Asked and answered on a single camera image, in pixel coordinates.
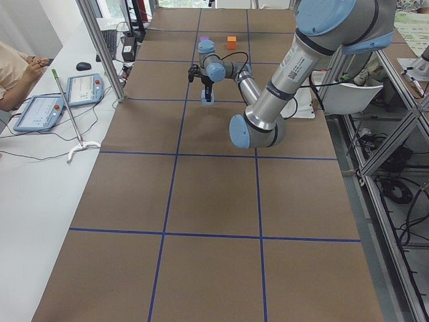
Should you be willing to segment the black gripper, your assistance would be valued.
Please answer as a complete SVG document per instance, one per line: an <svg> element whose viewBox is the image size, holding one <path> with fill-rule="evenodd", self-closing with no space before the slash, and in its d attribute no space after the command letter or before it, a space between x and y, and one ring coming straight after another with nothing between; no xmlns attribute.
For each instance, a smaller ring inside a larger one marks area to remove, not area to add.
<svg viewBox="0 0 429 322"><path fill-rule="evenodd" d="M195 78L199 78L204 84L204 90L202 91L202 96L207 98L208 102L212 102L212 85L210 85L210 79L207 75L203 74L201 68L197 64L192 64L188 69L188 82L192 83Z"/></svg>

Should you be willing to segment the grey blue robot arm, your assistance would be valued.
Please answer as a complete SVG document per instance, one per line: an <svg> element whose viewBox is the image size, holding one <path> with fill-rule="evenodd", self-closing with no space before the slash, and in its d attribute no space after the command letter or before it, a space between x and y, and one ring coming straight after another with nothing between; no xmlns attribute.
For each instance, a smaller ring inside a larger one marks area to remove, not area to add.
<svg viewBox="0 0 429 322"><path fill-rule="evenodd" d="M281 112L317 63L337 49L361 54L388 47L395 11L395 1L299 1L292 46L264 90L255 84L247 62L223 60L211 40L198 44L199 63L189 68L188 80L201 79L203 103L214 101L214 83L234 80L247 107L231 118L230 139L238 148L268 148L283 140L286 125Z"/></svg>

